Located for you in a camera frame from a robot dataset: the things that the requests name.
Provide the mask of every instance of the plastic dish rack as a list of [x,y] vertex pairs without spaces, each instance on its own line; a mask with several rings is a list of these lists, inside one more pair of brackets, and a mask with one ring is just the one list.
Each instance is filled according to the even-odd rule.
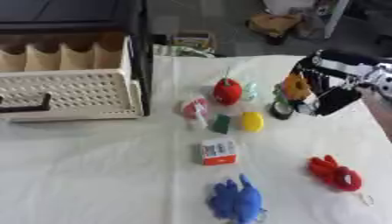
[[143,116],[130,51],[130,38],[125,38],[116,69],[0,73],[0,118],[35,122]]

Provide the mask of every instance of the small cardboard box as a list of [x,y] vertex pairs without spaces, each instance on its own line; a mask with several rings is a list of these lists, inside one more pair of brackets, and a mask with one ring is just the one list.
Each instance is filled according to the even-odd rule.
[[203,141],[200,150],[203,165],[233,164],[237,158],[235,141],[228,137]]

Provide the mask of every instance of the floor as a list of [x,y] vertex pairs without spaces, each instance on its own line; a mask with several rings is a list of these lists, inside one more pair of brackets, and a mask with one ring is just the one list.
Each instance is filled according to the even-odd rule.
[[[328,40],[288,38],[283,45],[268,45],[262,36],[249,31],[244,25],[250,16],[263,10],[261,0],[149,0],[149,9],[154,33],[210,31],[217,38],[217,53],[229,57],[307,55],[320,48],[338,48],[373,56],[392,53],[392,44],[375,44],[378,34],[370,23],[350,17],[343,17]],[[380,106],[371,94],[366,94],[364,99],[392,141],[392,109],[389,111]]]

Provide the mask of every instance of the black handle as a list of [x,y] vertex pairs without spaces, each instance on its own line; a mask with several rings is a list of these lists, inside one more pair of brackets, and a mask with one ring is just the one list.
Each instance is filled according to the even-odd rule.
[[[41,105],[38,106],[25,106],[25,107],[0,107],[1,113],[17,113],[17,112],[37,112],[47,111],[50,109],[50,100],[52,96],[50,94],[44,94]],[[0,96],[0,104],[3,102],[3,97]]]

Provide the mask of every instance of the red plush toy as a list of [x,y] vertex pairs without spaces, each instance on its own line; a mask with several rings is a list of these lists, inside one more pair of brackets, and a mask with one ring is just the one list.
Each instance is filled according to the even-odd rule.
[[345,192],[353,192],[361,188],[360,175],[345,166],[339,166],[335,159],[326,155],[324,160],[312,157],[309,160],[309,171],[328,186]]
[[213,97],[217,102],[230,106],[240,100],[242,94],[241,85],[235,80],[223,78],[216,83],[213,89]]

